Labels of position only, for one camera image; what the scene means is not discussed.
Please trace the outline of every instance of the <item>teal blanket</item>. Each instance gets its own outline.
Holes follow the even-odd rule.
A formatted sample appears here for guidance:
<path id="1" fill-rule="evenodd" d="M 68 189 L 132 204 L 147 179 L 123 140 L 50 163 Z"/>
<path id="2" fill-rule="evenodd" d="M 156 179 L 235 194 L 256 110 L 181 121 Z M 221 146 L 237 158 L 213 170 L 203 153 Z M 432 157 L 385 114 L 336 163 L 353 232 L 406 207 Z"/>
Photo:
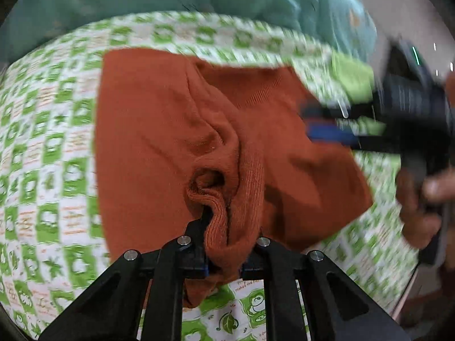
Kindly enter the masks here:
<path id="1" fill-rule="evenodd" d="M 366 60 L 376 28 L 358 0 L 19 0 L 0 27 L 0 63 L 89 22 L 162 10 L 215 12 L 295 29 Z"/>

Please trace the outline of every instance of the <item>cartoon print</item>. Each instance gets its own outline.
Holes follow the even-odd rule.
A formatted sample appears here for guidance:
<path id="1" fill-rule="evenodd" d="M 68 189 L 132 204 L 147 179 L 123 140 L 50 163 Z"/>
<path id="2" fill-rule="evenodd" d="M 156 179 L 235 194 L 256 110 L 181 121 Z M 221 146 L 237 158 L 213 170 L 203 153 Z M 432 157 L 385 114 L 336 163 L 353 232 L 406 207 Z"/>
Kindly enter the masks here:
<path id="1" fill-rule="evenodd" d="M 63 63 L 63 62 L 58 63 L 56 65 L 52 65 L 47 74 L 47 81 L 48 82 L 58 81 L 60 74 L 62 73 L 64 65 L 65 65 L 65 63 Z"/>
<path id="2" fill-rule="evenodd" d="M 55 133 L 47 137 L 43 153 L 44 164 L 53 164 L 61 159 L 63 137 L 64 137 L 63 133 Z"/>
<path id="3" fill-rule="evenodd" d="M 96 278 L 95 258 L 88 246 L 64 247 L 65 259 L 70 269 L 70 279 L 75 287 L 86 288 Z"/>
<path id="4" fill-rule="evenodd" d="M 8 177 L 0 177 L 0 206 L 5 203 L 6 193 L 8 192 Z"/>
<path id="5" fill-rule="evenodd" d="M 58 242 L 58 204 L 47 203 L 38 208 L 36 238 L 40 242 Z"/>
<path id="6" fill-rule="evenodd" d="M 15 316 L 15 323 L 20 327 L 22 328 L 23 330 L 27 330 L 27 327 L 24 323 L 24 316 L 17 313 L 16 316 Z"/>
<path id="7" fill-rule="evenodd" d="M 86 159 L 72 159 L 65 163 L 63 195 L 75 196 L 86 193 Z"/>
<path id="8" fill-rule="evenodd" d="M 27 134 L 27 132 L 29 131 L 29 129 L 30 129 L 30 124 L 24 123 L 20 130 L 19 136 L 20 137 L 25 136 Z"/>
<path id="9" fill-rule="evenodd" d="M 38 95 L 38 90 L 31 91 L 27 94 L 24 104 L 24 109 L 22 110 L 22 114 L 26 115 L 35 110 L 36 105 L 36 97 Z"/>
<path id="10" fill-rule="evenodd" d="M 35 125 L 31 137 L 39 137 L 46 132 L 47 121 L 49 120 L 49 111 L 42 111 L 36 115 Z"/>
<path id="11" fill-rule="evenodd" d="M 0 244 L 0 269 L 2 273 L 11 275 L 11 268 L 8 260 L 6 245 Z"/>
<path id="12" fill-rule="evenodd" d="M 248 316 L 251 328 L 265 323 L 264 289 L 253 290 L 249 296 L 240 299 L 243 312 Z"/>
<path id="13" fill-rule="evenodd" d="M 216 29 L 212 27 L 198 27 L 196 29 L 196 42 L 200 44 L 214 44 L 214 36 L 217 33 Z"/>
<path id="14" fill-rule="evenodd" d="M 273 53 L 279 53 L 282 43 L 283 43 L 283 40 L 281 38 L 272 37 L 267 42 L 267 50 L 269 50 L 269 51 L 271 51 Z"/>
<path id="15" fill-rule="evenodd" d="M 14 105 L 14 103 L 10 103 L 5 107 L 5 110 L 3 111 L 3 115 L 2 115 L 1 121 L 0 121 L 0 124 L 2 126 L 5 126 L 8 123 L 10 123 L 11 112 L 13 111 L 13 105 Z"/>
<path id="16" fill-rule="evenodd" d="M 228 285 L 216 287 L 199 305 L 202 314 L 210 310 L 221 309 L 235 300 L 234 293 Z"/>
<path id="17" fill-rule="evenodd" d="M 153 31 L 153 39 L 156 43 L 172 42 L 174 36 L 174 27 L 169 24 L 157 24 Z"/>
<path id="18" fill-rule="evenodd" d="M 104 51 L 97 51 L 87 55 L 84 70 L 101 68 Z"/>
<path id="19" fill-rule="evenodd" d="M 58 127 L 59 125 L 66 122 L 67 116 L 65 114 L 58 114 L 54 118 L 55 126 Z"/>
<path id="20" fill-rule="evenodd" d="M 125 45 L 128 42 L 128 36 L 133 30 L 130 27 L 118 27 L 113 29 L 110 44 Z"/>
<path id="21" fill-rule="evenodd" d="M 234 46 L 241 47 L 242 49 L 246 49 L 251 46 L 253 42 L 253 35 L 247 31 L 237 31 L 234 36 Z"/>
<path id="22" fill-rule="evenodd" d="M 38 171 L 33 170 L 25 173 L 22 180 L 22 189 L 20 194 L 21 203 L 32 203 L 36 201 L 36 187 L 38 183 Z"/>
<path id="23" fill-rule="evenodd" d="M 92 122 L 93 100 L 85 99 L 74 103 L 72 124 L 85 125 Z"/>
<path id="24" fill-rule="evenodd" d="M 10 260 L 11 264 L 13 265 L 13 270 L 17 270 L 19 267 L 19 256 L 17 256 L 16 252 L 14 250 L 10 251 Z"/>
<path id="25" fill-rule="evenodd" d="M 22 168 L 22 160 L 26 150 L 27 150 L 26 145 L 14 145 L 11 163 L 12 171 L 18 171 L 19 169 Z"/>
<path id="26" fill-rule="evenodd" d="M 66 309 L 72 303 L 72 301 L 65 299 L 64 297 L 57 298 L 56 302 L 57 302 L 58 306 L 60 306 L 60 308 L 62 308 L 62 309 Z"/>
<path id="27" fill-rule="evenodd" d="M 22 257 L 25 262 L 27 279 L 38 283 L 44 283 L 40 273 L 40 266 L 36 257 L 36 248 L 30 245 L 22 245 Z"/>
<path id="28" fill-rule="evenodd" d="M 16 240 L 17 206 L 5 208 L 5 222 L 5 238 L 7 240 Z"/>
<path id="29" fill-rule="evenodd" d="M 26 77 L 28 67 L 29 67 L 28 65 L 24 65 L 19 69 L 16 81 L 21 81 L 22 79 L 24 79 Z"/>
<path id="30" fill-rule="evenodd" d="M 14 287 L 16 289 L 17 295 L 19 296 L 20 303 L 22 304 L 24 310 L 27 313 L 35 314 L 35 309 L 33 308 L 33 303 L 31 301 L 31 292 L 27 287 L 25 282 L 14 281 Z"/>
<path id="31" fill-rule="evenodd" d="M 181 323 L 181 339 L 182 341 L 213 341 L 200 319 Z"/>
<path id="32" fill-rule="evenodd" d="M 76 87 L 76 78 L 71 77 L 60 82 L 58 92 L 55 97 L 55 103 L 62 103 L 72 99 L 74 88 Z"/>
<path id="33" fill-rule="evenodd" d="M 19 123 L 18 122 L 12 123 L 10 125 L 10 128 L 8 129 L 8 133 L 6 134 L 5 147 L 10 146 L 14 142 L 14 139 L 16 138 L 18 132 Z"/>
<path id="34" fill-rule="evenodd" d="M 85 38 L 85 37 L 76 40 L 74 42 L 73 46 L 71 47 L 71 56 L 85 52 L 85 50 L 87 48 L 87 41 L 88 41 L 88 38 Z"/>

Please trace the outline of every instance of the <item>metal pin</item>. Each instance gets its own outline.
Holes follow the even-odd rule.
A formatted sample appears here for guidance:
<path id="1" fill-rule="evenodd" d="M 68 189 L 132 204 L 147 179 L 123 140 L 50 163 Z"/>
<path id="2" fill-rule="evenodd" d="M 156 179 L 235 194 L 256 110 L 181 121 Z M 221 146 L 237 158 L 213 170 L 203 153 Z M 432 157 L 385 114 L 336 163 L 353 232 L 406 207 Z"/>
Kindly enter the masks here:
<path id="1" fill-rule="evenodd" d="M 180 236 L 177 238 L 177 243 L 181 246 L 186 246 L 191 243 L 191 237 L 190 236 Z"/>
<path id="2" fill-rule="evenodd" d="M 322 261 L 324 259 L 324 254 L 318 250 L 310 252 L 310 258 L 314 261 Z"/>
<path id="3" fill-rule="evenodd" d="M 137 251 L 128 250 L 127 252 L 125 252 L 125 254 L 123 254 L 123 257 L 128 261 L 135 260 L 137 258 Z"/>
<path id="4" fill-rule="evenodd" d="M 256 240 L 256 243 L 257 243 L 259 246 L 267 247 L 267 246 L 270 245 L 270 240 L 269 240 L 267 237 L 259 237 L 259 238 Z"/>
<path id="5" fill-rule="evenodd" d="M 349 118 L 349 113 L 348 113 L 348 108 L 344 103 L 342 103 L 340 100 L 338 100 L 338 105 L 340 106 L 341 114 L 343 118 L 347 119 Z"/>

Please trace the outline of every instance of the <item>green cloth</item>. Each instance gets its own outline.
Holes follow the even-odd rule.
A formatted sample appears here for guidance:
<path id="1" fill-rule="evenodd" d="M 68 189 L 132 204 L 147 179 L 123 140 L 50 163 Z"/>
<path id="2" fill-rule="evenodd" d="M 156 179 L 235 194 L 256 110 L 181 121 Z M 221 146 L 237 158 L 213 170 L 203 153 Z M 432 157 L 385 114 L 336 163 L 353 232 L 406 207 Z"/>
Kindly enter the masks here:
<path id="1" fill-rule="evenodd" d="M 375 87 L 373 69 L 359 60 L 355 60 L 343 53 L 333 52 L 330 71 L 343 89 L 351 103 L 362 103 L 372 99 L 372 90 Z M 368 134 L 382 134 L 385 124 L 375 122 L 370 118 L 361 118 Z"/>

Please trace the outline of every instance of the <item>orange cloth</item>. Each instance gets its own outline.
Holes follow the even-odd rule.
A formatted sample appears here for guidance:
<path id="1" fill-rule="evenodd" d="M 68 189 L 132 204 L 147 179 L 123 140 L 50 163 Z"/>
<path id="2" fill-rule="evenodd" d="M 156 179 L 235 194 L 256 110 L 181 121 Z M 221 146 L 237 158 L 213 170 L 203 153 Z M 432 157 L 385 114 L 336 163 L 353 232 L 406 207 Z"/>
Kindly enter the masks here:
<path id="1" fill-rule="evenodd" d="M 349 149 L 312 143 L 312 99 L 292 68 L 229 68 L 151 49 L 104 56 L 96 122 L 100 212 L 116 259 L 147 252 L 213 210 L 206 253 L 221 268 L 187 281 L 198 305 L 262 234 L 302 250 L 371 205 Z"/>

